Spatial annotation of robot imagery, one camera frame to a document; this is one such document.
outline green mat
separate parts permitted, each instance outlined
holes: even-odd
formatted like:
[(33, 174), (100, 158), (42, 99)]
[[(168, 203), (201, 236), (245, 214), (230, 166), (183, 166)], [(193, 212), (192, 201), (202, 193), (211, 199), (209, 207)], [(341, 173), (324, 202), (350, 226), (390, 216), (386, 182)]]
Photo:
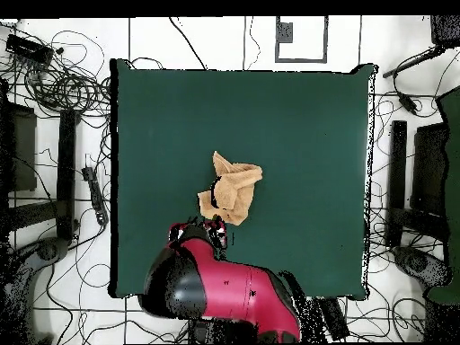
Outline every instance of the green mat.
[(450, 230), (444, 255), (453, 272), (453, 278), (446, 287), (434, 287), (428, 298), (442, 305), (460, 304), (460, 86), (437, 99), (443, 121), (449, 128), (446, 142), (448, 171), (445, 183), (446, 216)]
[(308, 296), (365, 296), (374, 66), (354, 74), (218, 72), (135, 70), (117, 60), (112, 85), (117, 70), (117, 296), (142, 293), (169, 226), (199, 216), (197, 194), (215, 179), (214, 151), (263, 170), (249, 217), (228, 226), (228, 260), (290, 271)]

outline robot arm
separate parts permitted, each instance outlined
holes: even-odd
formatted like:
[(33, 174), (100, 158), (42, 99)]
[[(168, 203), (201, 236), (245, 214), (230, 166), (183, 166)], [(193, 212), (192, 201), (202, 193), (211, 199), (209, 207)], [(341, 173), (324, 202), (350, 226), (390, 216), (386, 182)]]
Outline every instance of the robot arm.
[(148, 273), (141, 307), (168, 318), (242, 320), (257, 326), (258, 342), (299, 342), (295, 308), (278, 277), (216, 260), (208, 231), (188, 224), (170, 240)]

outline black stand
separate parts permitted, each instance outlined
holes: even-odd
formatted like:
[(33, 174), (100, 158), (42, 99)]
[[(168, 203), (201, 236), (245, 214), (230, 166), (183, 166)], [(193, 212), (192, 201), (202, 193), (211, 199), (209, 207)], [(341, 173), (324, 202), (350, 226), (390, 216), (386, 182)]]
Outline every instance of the black stand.
[[(7, 82), (0, 80), (0, 341), (6, 345), (34, 344), (40, 342), (31, 318), (36, 275), (66, 256), (77, 228), (74, 168), (78, 118), (74, 110), (60, 114), (57, 201), (9, 208), (8, 192), (15, 179), (13, 159), (17, 159), (17, 165), (27, 162), (14, 149), (13, 113), (7, 92)], [(42, 239), (10, 252), (10, 232), (52, 218), (56, 219), (56, 238)]]
[(428, 51), (427, 53), (423, 54), (420, 57), (417, 57), (413, 59), (412, 61), (409, 61), (406, 64), (400, 65), (397, 68), (390, 70), (389, 72), (384, 73), (384, 78), (388, 78), (389, 76), (397, 76), (399, 73), (401, 73), (403, 70), (406, 70), (410, 67), (416, 66), (421, 62), (428, 61), (429, 59), (433, 59), (435, 57), (438, 57), (442, 55), (444, 52), (446, 52), (446, 48), (437, 45), (433, 50)]
[(394, 120), (388, 167), (386, 196), (388, 222), (384, 233), (385, 246), (401, 245), (403, 226), (446, 242), (449, 237), (449, 227), (445, 216), (435, 216), (424, 210), (404, 208), (406, 141), (407, 123), (403, 120)]

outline wire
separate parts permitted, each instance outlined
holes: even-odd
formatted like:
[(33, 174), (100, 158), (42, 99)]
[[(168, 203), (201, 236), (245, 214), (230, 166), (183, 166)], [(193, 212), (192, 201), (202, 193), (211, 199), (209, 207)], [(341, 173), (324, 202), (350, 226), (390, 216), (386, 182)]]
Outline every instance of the wire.
[(78, 332), (80, 333), (81, 337), (82, 337), (82, 340), (84, 341), (84, 324), (86, 323), (86, 320), (87, 320), (87, 314), (86, 313), (82, 313), (82, 289), (83, 289), (83, 284), (91, 287), (91, 288), (102, 288), (102, 287), (105, 287), (107, 286), (109, 283), (110, 283), (110, 280), (108, 280), (106, 283), (100, 285), (100, 286), (95, 286), (95, 285), (91, 285), (89, 284), (88, 282), (86, 282), (86, 277), (88, 276), (88, 274), (91, 272), (91, 270), (97, 268), (98, 266), (103, 266), (103, 267), (106, 267), (108, 268), (109, 270), (111, 269), (108, 265), (104, 264), (104, 263), (96, 263), (94, 264), (92, 267), (90, 267), (88, 269), (88, 271), (85, 272), (84, 276), (81, 277), (80, 276), (80, 273), (78, 273), (78, 276), (80, 276), (81, 280), (82, 280), (82, 283), (80, 284), (80, 291), (78, 292), (78, 308), (79, 308), (79, 314), (80, 316), (78, 317), (78, 321), (80, 322), (80, 320), (82, 319), (82, 316), (84, 315), (85, 316), (85, 319), (84, 319), (84, 322), (80, 325), (78, 324)]
[[(431, 47), (431, 48), (428, 48), (424, 51), (422, 51), (421, 53), (418, 53), (412, 57), (409, 57), (409, 58), (406, 58), (403, 62), (401, 62), (401, 64), (399, 64), (396, 69), (394, 70), (394, 75), (393, 75), (393, 86), (394, 86), (394, 90), (396, 91), (396, 93), (398, 94), (398, 96), (400, 97), (400, 99), (402, 97), (408, 97), (408, 98), (411, 98), (409, 95), (407, 94), (404, 94), (402, 93), (398, 87), (396, 86), (396, 77), (398, 76), (398, 70), (399, 68), (405, 64), (406, 62), (414, 59), (414, 58), (417, 58), (417, 57), (420, 57), (426, 53), (430, 53), (430, 52), (433, 52), (434, 50), (436, 49), (436, 47)], [(438, 91), (439, 91), (439, 88), (441, 86), (441, 83), (442, 83), (442, 80), (444, 78), (444, 75), (446, 74), (446, 71), (450, 68), (450, 66), (452, 65), (452, 63), (456, 60), (456, 58), (458, 57), (458, 55), (460, 54), (460, 51), (458, 51), (456, 53), (456, 55), (452, 58), (452, 60), (449, 62), (449, 64), (447, 65), (446, 69), (443, 71), (441, 77), (439, 78), (439, 82), (438, 82), (438, 87), (434, 93), (434, 95), (431, 95), (431, 109), (434, 110), (432, 113), (430, 113), (429, 115), (420, 115), (419, 113), (417, 112), (420, 112), (422, 110), (422, 105), (420, 103), (420, 109), (419, 110), (416, 110), (417, 112), (414, 112), (413, 115), (419, 117), (419, 118), (429, 118), (429, 117), (432, 117), (433, 115), (435, 115), (437, 112), (438, 112), (438, 108), (435, 108), (433, 107), (433, 102), (436, 100), (437, 98), (437, 95), (438, 95)]]
[(51, 46), (51, 48), (53, 48), (54, 39), (55, 39), (59, 34), (62, 34), (62, 33), (73, 33), (73, 34), (77, 34), (77, 35), (79, 35), (79, 36), (85, 37), (87, 40), (89, 40), (90, 42), (92, 42), (94, 45), (96, 45), (96, 46), (99, 48), (99, 50), (100, 50), (101, 53), (102, 53), (102, 63), (101, 63), (101, 67), (99, 67), (99, 69), (98, 69), (98, 71), (97, 71), (97, 73), (96, 73), (96, 76), (97, 76), (97, 75), (101, 72), (101, 69), (102, 69), (102, 67), (103, 67), (103, 65), (104, 65), (104, 62), (105, 62), (105, 55), (104, 55), (104, 51), (103, 51), (101, 45), (99, 45), (97, 42), (95, 42), (94, 40), (90, 39), (88, 36), (86, 36), (85, 34), (79, 32), (79, 31), (69, 31), (69, 30), (65, 30), (65, 31), (59, 31), (58, 33), (56, 33), (56, 34), (53, 36), (53, 38), (51, 39), (51, 43), (49, 44), (49, 45)]
[(248, 70), (251, 69), (251, 66), (257, 62), (257, 60), (259, 59), (259, 55), (261, 53), (261, 46), (252, 36), (252, 23), (253, 22), (254, 22), (254, 16), (251, 18), (251, 26), (249, 27), (249, 36), (251, 37), (251, 40), (254, 41), (254, 43), (257, 45), (257, 49), (259, 50), (259, 52), (257, 53), (257, 57), (255, 58), (255, 60), (249, 65)]
[[(49, 160), (51, 160), (55, 165), (37, 164), (37, 163), (35, 163), (35, 165), (58, 168), (58, 162), (57, 162), (56, 160), (54, 160), (54, 159), (51, 157), (51, 152), (50, 152), (49, 148), (46, 148), (46, 149), (44, 149), (43, 151), (38, 152), (38, 153), (35, 154), (35, 155), (43, 155), (45, 152), (48, 152)], [(69, 167), (67, 167), (67, 169), (71, 169), (72, 171), (77, 172), (78, 174), (80, 174), (80, 175), (83, 177), (83, 174), (81, 173), (81, 171), (78, 171), (78, 170), (75, 169), (75, 168), (69, 168)]]
[(59, 339), (57, 340), (57, 345), (59, 345), (59, 343), (62, 341), (62, 338), (64, 337), (64, 334), (67, 332), (68, 328), (70, 327), (70, 324), (72, 324), (72, 321), (74, 320), (74, 314), (72, 314), (72, 311), (70, 311), (67, 307), (61, 305), (59, 302), (57, 302), (53, 296), (51, 296), (51, 294), (49, 293), (49, 284), (51, 283), (51, 280), (53, 279), (53, 276), (54, 276), (54, 266), (55, 264), (53, 263), (51, 265), (51, 276), (49, 277), (49, 280), (48, 280), (48, 283), (47, 283), (47, 287), (46, 287), (46, 292), (47, 292), (47, 295), (48, 295), (48, 298), (49, 300), (51, 300), (55, 305), (58, 305), (59, 307), (61, 307), (62, 309), (68, 311), (70, 313), (70, 322), (68, 322), (68, 325), (66, 326), (66, 328), (62, 331), (61, 335), (59, 336)]
[(68, 250), (69, 250), (69, 251), (74, 250), (74, 249), (76, 249), (77, 247), (81, 246), (82, 244), (85, 244), (85, 243), (88, 243), (88, 242), (92, 241), (93, 239), (95, 239), (95, 238), (97, 238), (98, 236), (100, 236), (104, 231), (105, 231), (105, 226), (102, 227), (102, 228), (99, 230), (99, 232), (98, 232), (95, 236), (92, 236), (91, 238), (85, 239), (84, 241), (79, 242), (79, 243), (77, 243), (77, 244), (75, 244), (75, 245), (73, 245), (73, 246), (70, 246), (70, 247), (68, 248)]
[(136, 59), (133, 59), (133, 60), (131, 61), (131, 65), (134, 66), (134, 63), (135, 63), (137, 60), (139, 60), (139, 59), (144, 59), (144, 60), (147, 60), (147, 61), (154, 61), (154, 62), (158, 65), (158, 68), (159, 68), (159, 69), (164, 69), (163, 64), (162, 64), (160, 61), (158, 61), (158, 60), (156, 60), (156, 59), (154, 59), (154, 58), (148, 58), (148, 57), (138, 57), (138, 58), (136, 58)]
[[(401, 302), (403, 302), (403, 301), (411, 301), (411, 302), (413, 302), (413, 303), (416, 303), (416, 304), (418, 304), (418, 305), (421, 305), (423, 308), (425, 308), (425, 305), (424, 305), (422, 302), (420, 302), (419, 300), (414, 299), (413, 297), (403, 297), (403, 298), (397, 300), (397, 301), (393, 304), (393, 307), (392, 307), (391, 312), (392, 312), (392, 318), (393, 318), (394, 331), (396, 332), (398, 338), (399, 338), (402, 342), (405, 342), (405, 340), (403, 339), (403, 337), (402, 337), (401, 334), (399, 333), (398, 328), (396, 327), (396, 325), (399, 325), (400, 327), (402, 327), (402, 326), (401, 326), (401, 325), (396, 321), (396, 319), (395, 319), (395, 315), (396, 315), (395, 309), (396, 309), (396, 306), (399, 305), (399, 304), (400, 304)], [(406, 323), (406, 327), (402, 327), (402, 328), (407, 329), (408, 326), (411, 326), (415, 331), (417, 331), (417, 332), (419, 332), (419, 333), (421, 333), (421, 334), (424, 333), (423, 327), (421, 327), (421, 328), (420, 328), (420, 327), (417, 327), (416, 324), (415, 324), (415, 322), (420, 323), (420, 319), (419, 319), (416, 315), (413, 314), (412, 317), (411, 317), (411, 322), (412, 322), (412, 324), (408, 324), (408, 323), (407, 323), (407, 320), (405, 320), (405, 319), (402, 319), (402, 320)]]
[(83, 342), (83, 345), (85, 345), (86, 343), (88, 343), (90, 337), (93, 335), (93, 333), (97, 332), (97, 331), (107, 331), (107, 330), (112, 330), (114, 328), (118, 328), (122, 325), (125, 325), (127, 323), (132, 323), (134, 325), (136, 325), (137, 328), (139, 328), (141, 331), (145, 332), (145, 333), (149, 333), (153, 336), (156, 337), (155, 341), (156, 340), (161, 340), (162, 342), (169, 342), (171, 344), (175, 344), (176, 342), (175, 341), (166, 341), (163, 339), (164, 336), (168, 336), (168, 335), (171, 335), (173, 336), (171, 333), (164, 333), (162, 335), (159, 335), (157, 333), (154, 333), (154, 332), (150, 332), (149, 330), (147, 330), (146, 328), (142, 327), (139, 323), (135, 322), (134, 320), (127, 320), (126, 322), (122, 322), (122, 323), (118, 323), (118, 324), (115, 324), (115, 325), (112, 325), (112, 326), (109, 326), (109, 327), (99, 327), (99, 328), (96, 328), (94, 330), (92, 330), (90, 332), (90, 334), (84, 339), (84, 342)]
[[(82, 223), (81, 223), (81, 222), (82, 222), (83, 216), (84, 216), (84, 214), (85, 214), (87, 211), (89, 211), (89, 210), (92, 210), (92, 208), (89, 208), (89, 209), (85, 210), (84, 213), (80, 216), (80, 224), (79, 224), (79, 225), (80, 225), (80, 228), (81, 228), (81, 226), (82, 226)], [(95, 235), (95, 236), (93, 237), (92, 242), (91, 242), (90, 245), (86, 248), (86, 250), (84, 251), (84, 253), (82, 254), (82, 256), (81, 256), (79, 259), (76, 258), (76, 253), (75, 253), (75, 264), (74, 264), (74, 266), (77, 266), (77, 263), (86, 255), (86, 253), (87, 253), (87, 252), (89, 251), (89, 249), (91, 248), (91, 246), (92, 246), (92, 244), (93, 244), (93, 242), (94, 242), (94, 240), (96, 239), (97, 236), (98, 236), (98, 235)], [(89, 271), (90, 271), (92, 268), (94, 268), (94, 267), (96, 267), (96, 266), (99, 266), (99, 265), (101, 265), (101, 264), (98, 263), (98, 264), (92, 266), (92, 267), (86, 272), (86, 274), (84, 275), (84, 277), (86, 277), (86, 275), (89, 273)], [(64, 275), (66, 275), (74, 266), (72, 266), (67, 272), (65, 272), (55, 283), (53, 283), (52, 285), (50, 285), (51, 280), (53, 279), (53, 276), (54, 276), (54, 264), (53, 264), (52, 273), (51, 273), (51, 276), (50, 276), (50, 278), (49, 278), (48, 284), (47, 284), (47, 286), (46, 286), (46, 293), (47, 293), (48, 297), (53, 301), (53, 303), (55, 303), (56, 305), (61, 306), (62, 308), (64, 308), (66, 311), (68, 311), (68, 312), (71, 314), (70, 322), (69, 322), (69, 324), (67, 325), (67, 327), (63, 330), (63, 332), (61, 333), (61, 336), (60, 336), (60, 338), (59, 338), (59, 341), (57, 342), (57, 345), (62, 341), (62, 338), (64, 337), (66, 331), (68, 330), (70, 324), (72, 323), (72, 321), (73, 321), (73, 319), (74, 319), (74, 315), (73, 315), (73, 313), (72, 313), (68, 308), (63, 307), (62, 305), (58, 304), (55, 300), (53, 300), (53, 299), (51, 298), (51, 295), (50, 295), (50, 293), (49, 293), (49, 289), (50, 289), (52, 286), (54, 286), (59, 280), (61, 280), (61, 279), (64, 277)], [(80, 296), (81, 296), (81, 290), (82, 290), (82, 289), (80, 288), (80, 294), (79, 294), (79, 296), (78, 296), (79, 301), (80, 301)]]
[(173, 26), (175, 29), (177, 29), (177, 30), (179, 31), (179, 33), (182, 35), (182, 37), (187, 41), (187, 43), (189, 44), (189, 47), (190, 47), (191, 51), (193, 52), (193, 54), (195, 55), (195, 57), (197, 58), (197, 60), (200, 62), (201, 67), (203, 67), (203, 69), (205, 69), (205, 70), (208, 70), (208, 68), (205, 67), (205, 64), (203, 64), (203, 61), (201, 61), (201, 58), (198, 56), (198, 54), (197, 54), (197, 52), (195, 51), (195, 49), (191, 46), (189, 39), (188, 39), (187, 36), (183, 33), (183, 31), (181, 30), (181, 28), (179, 28), (179, 27), (174, 23), (172, 17), (169, 17), (169, 21), (170, 21), (170, 23), (172, 24), (172, 26)]
[(398, 163), (398, 161), (401, 161), (401, 160), (405, 160), (405, 159), (408, 159), (409, 157), (413, 157), (415, 156), (415, 154), (412, 154), (412, 155), (407, 155), (406, 157), (404, 157), (403, 159), (399, 159), (399, 160), (392, 160), (390, 163), (388, 164), (385, 164), (383, 167), (381, 168), (378, 168), (377, 170), (373, 171), (372, 174), (375, 174), (379, 171), (382, 171), (384, 168), (386, 168), (388, 165), (390, 165), (391, 163)]
[[(95, 237), (92, 239), (91, 243), (89, 244), (88, 248), (86, 249), (87, 251), (88, 251), (88, 250), (90, 249), (90, 247), (93, 245), (94, 240), (95, 240), (96, 238), (97, 238), (97, 237), (95, 236)], [(82, 280), (82, 283), (85, 283), (86, 286), (91, 287), (91, 288), (99, 288), (100, 286), (92, 285), (92, 284), (88, 283), (86, 280), (84, 280), (84, 279), (86, 278), (87, 273), (86, 273), (86, 275), (84, 275), (84, 276), (82, 277), (82, 274), (80, 273), (80, 270), (78, 269), (78, 259), (77, 259), (77, 258), (78, 258), (78, 246), (76, 246), (76, 250), (75, 250), (75, 268), (76, 268), (76, 272), (77, 272), (77, 274), (78, 274), (78, 277), (80, 277), (80, 279)], [(107, 265), (104, 264), (104, 263), (95, 264), (94, 266), (91, 267), (91, 269), (92, 269), (93, 267), (95, 267), (95, 266), (105, 266), (105, 267), (107, 267), (109, 270), (111, 269), (109, 266), (107, 266)]]

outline black border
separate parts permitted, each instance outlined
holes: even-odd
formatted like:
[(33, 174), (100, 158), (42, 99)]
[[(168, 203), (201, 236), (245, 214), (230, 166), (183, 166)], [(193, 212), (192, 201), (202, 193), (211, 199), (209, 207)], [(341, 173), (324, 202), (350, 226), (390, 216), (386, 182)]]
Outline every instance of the black border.
[(280, 58), (279, 57), (279, 40), (278, 30), (281, 24), (281, 16), (276, 16), (276, 42), (275, 42), (275, 63), (276, 64), (327, 64), (327, 43), (329, 35), (329, 16), (324, 16), (324, 34), (323, 34), (323, 58)]
[[(118, 196), (119, 196), (119, 136), (118, 136), (118, 95), (119, 95), (119, 70), (118, 70), (118, 61), (123, 60), (127, 67), (133, 69), (134, 67), (130, 64), (129, 61), (123, 58), (111, 58), (110, 60), (110, 70), (111, 70), (111, 121), (110, 121), (110, 132), (111, 132), (111, 151), (113, 155), (111, 155), (111, 279), (109, 285), (107, 287), (109, 291), (109, 295), (113, 298), (123, 298), (128, 295), (118, 295), (117, 294), (117, 285), (118, 285), (118, 247), (119, 247), (119, 231), (118, 231)], [(373, 163), (373, 144), (374, 144), (374, 126), (375, 126), (375, 84), (376, 84), (376, 73), (378, 72), (378, 66), (375, 64), (358, 64), (348, 73), (342, 72), (322, 72), (322, 71), (282, 71), (282, 73), (330, 73), (334, 75), (355, 75), (360, 69), (364, 66), (372, 65), (374, 71), (369, 76), (367, 83), (370, 84), (371, 89), (367, 90), (367, 96), (372, 98), (372, 104), (369, 102), (369, 123), (368, 123), (368, 146), (366, 150), (368, 150), (368, 154), (366, 157), (367, 163), (367, 175), (368, 179), (367, 182), (364, 183), (365, 185), (365, 206), (364, 206), (364, 252), (363, 252), (363, 274), (362, 274), (362, 282), (361, 285), (365, 291), (365, 298), (355, 298), (354, 296), (349, 295), (339, 295), (337, 297), (348, 297), (350, 300), (367, 300), (370, 291), (367, 285), (367, 271), (368, 271), (368, 264), (369, 264), (369, 255), (370, 255), (370, 203), (371, 203), (371, 187), (370, 183), (372, 181), (372, 163)], [(161, 70), (178, 70), (178, 69), (166, 69), (163, 68)], [(188, 69), (187, 71), (220, 71), (217, 69)], [(247, 70), (234, 70), (235, 72), (246, 73)], [(257, 70), (252, 71), (252, 73), (273, 73), (273, 70)]]
[(118, 272), (119, 272), (119, 133), (117, 130), (119, 121), (119, 70), (117, 59), (109, 61), (111, 70), (111, 121), (109, 131), (111, 132), (111, 279), (107, 290), (113, 298), (120, 298), (117, 295)]

